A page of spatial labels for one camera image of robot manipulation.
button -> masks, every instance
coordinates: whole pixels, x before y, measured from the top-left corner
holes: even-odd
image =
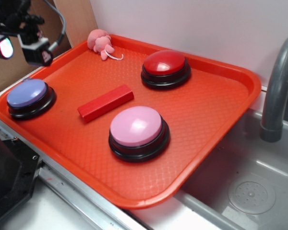
[[[47,111],[56,101],[54,90],[39,79],[26,80],[7,96],[10,115],[15,119],[30,119]]]
[[[169,127],[154,109],[136,106],[126,109],[112,120],[109,145],[114,155],[127,162],[155,158],[168,146]]]
[[[184,67],[185,57],[174,50],[162,50],[149,55],[143,65],[147,73],[156,76],[169,75]]]
[[[191,67],[184,55],[174,50],[161,50],[143,62],[142,83],[152,89],[173,89],[190,78]]]
[[[38,101],[45,94],[46,89],[42,80],[26,80],[10,91],[7,102],[14,108],[25,107]]]
[[[136,106],[119,113],[110,126],[114,140],[127,147],[147,144],[160,133],[160,114],[149,107]]]

plastic tray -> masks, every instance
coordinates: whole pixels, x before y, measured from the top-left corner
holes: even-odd
[[[144,59],[165,48],[112,35],[114,55],[89,50],[86,41],[32,74],[51,86],[57,101],[45,114],[16,121],[0,97],[0,119],[113,204],[127,209],[156,205],[171,197],[248,109],[261,91],[252,72],[184,54],[190,80],[172,90],[152,90],[141,82]],[[123,85],[134,99],[85,123],[77,108]],[[137,105],[156,109],[170,128],[169,147],[153,160],[127,163],[108,146],[109,127],[120,111]]]

drain strainer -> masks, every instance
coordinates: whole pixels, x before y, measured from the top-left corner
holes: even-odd
[[[275,203],[275,192],[269,182],[255,175],[235,180],[228,189],[232,205],[247,214],[261,214]]]

red wooden block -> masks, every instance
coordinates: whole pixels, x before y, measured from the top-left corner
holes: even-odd
[[[133,98],[131,89],[127,85],[122,85],[80,106],[78,112],[85,122],[89,122]]]

stainless steel sink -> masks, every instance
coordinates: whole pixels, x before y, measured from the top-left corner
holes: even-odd
[[[282,139],[268,143],[259,137],[260,120],[248,110],[176,198],[247,230],[288,230],[288,122]]]

